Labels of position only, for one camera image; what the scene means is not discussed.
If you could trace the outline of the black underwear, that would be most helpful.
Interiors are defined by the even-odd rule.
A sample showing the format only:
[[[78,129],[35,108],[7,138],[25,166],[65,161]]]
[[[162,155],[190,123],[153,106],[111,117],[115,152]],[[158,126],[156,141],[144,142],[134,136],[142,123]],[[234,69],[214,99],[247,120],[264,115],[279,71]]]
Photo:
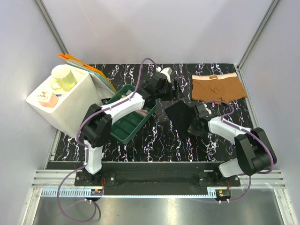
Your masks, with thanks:
[[[187,139],[189,137],[188,128],[193,120],[191,107],[180,100],[166,108],[165,113],[172,122],[174,128],[177,130],[179,137],[181,139]]]

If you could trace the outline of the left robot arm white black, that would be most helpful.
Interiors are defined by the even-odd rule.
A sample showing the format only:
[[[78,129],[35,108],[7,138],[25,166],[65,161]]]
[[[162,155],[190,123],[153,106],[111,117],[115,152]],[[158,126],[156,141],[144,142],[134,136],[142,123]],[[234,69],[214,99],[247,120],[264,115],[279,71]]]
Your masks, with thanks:
[[[184,97],[178,87],[178,78],[170,67],[158,69],[149,80],[134,88],[124,86],[103,106],[92,104],[79,127],[77,142],[84,146],[85,161],[82,172],[92,186],[101,181],[102,151],[113,126],[128,143],[152,115],[157,100],[171,101]]]

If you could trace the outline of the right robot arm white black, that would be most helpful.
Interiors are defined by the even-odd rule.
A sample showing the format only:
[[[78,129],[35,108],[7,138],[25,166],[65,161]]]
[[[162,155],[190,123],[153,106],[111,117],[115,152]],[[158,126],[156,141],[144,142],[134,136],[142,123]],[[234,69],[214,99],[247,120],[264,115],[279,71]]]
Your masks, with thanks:
[[[277,157],[262,128],[250,129],[232,123],[222,116],[213,115],[204,104],[192,106],[191,112],[193,119],[187,130],[189,134],[196,136],[211,132],[235,146],[236,158],[220,164],[212,172],[215,184],[223,186],[231,177],[240,174],[252,176],[263,174],[265,169],[268,173],[272,171]]]

